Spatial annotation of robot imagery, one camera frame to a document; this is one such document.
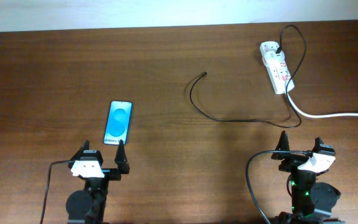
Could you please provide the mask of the blue Galaxy smartphone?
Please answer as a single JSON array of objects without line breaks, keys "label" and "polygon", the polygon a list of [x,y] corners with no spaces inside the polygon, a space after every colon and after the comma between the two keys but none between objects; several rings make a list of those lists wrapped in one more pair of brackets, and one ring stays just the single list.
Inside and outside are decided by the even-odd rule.
[{"label": "blue Galaxy smartphone", "polygon": [[133,104],[130,101],[112,101],[109,108],[104,144],[118,145],[127,142]]}]

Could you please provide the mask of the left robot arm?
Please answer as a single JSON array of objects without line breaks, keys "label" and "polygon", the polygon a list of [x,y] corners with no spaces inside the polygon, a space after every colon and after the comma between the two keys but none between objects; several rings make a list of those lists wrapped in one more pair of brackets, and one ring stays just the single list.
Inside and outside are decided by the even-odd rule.
[{"label": "left robot arm", "polygon": [[66,201],[68,223],[103,222],[110,181],[120,181],[130,172],[122,140],[118,143],[114,162],[116,168],[103,168],[101,152],[91,150],[88,140],[70,159],[68,168],[74,177],[84,180],[85,186],[73,192]]}]

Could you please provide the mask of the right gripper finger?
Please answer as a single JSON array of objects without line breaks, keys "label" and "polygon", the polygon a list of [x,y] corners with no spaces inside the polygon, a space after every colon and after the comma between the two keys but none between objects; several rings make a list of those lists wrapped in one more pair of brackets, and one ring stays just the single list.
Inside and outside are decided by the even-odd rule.
[{"label": "right gripper finger", "polygon": [[323,140],[320,137],[317,137],[315,139],[313,152],[320,152],[324,149],[324,143]]},{"label": "right gripper finger", "polygon": [[280,138],[278,140],[278,144],[275,148],[276,151],[290,151],[290,146],[289,146],[289,140],[288,140],[288,135],[286,133],[286,131],[282,131]]}]

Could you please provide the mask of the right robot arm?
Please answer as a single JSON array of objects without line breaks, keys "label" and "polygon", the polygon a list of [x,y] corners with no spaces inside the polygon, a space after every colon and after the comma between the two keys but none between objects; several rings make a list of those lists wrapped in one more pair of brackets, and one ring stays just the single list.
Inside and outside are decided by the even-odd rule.
[{"label": "right robot arm", "polygon": [[331,216],[333,207],[340,199],[340,191],[330,184],[317,181],[317,177],[326,173],[336,160],[332,146],[316,138],[312,150],[297,154],[290,150],[288,135],[282,131],[276,152],[271,158],[280,160],[278,169],[290,174],[287,191],[291,196],[291,212],[281,212],[274,218],[274,223],[343,223]]}]

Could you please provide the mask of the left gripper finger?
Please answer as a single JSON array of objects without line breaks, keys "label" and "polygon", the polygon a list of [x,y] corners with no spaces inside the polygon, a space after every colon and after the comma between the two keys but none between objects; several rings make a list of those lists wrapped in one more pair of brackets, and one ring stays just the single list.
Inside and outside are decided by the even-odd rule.
[{"label": "left gripper finger", "polygon": [[129,174],[130,166],[126,157],[123,140],[119,141],[114,162],[116,163],[117,168],[121,174]]},{"label": "left gripper finger", "polygon": [[71,161],[77,161],[83,155],[85,150],[88,150],[90,147],[90,142],[86,140],[80,149],[71,157]]}]

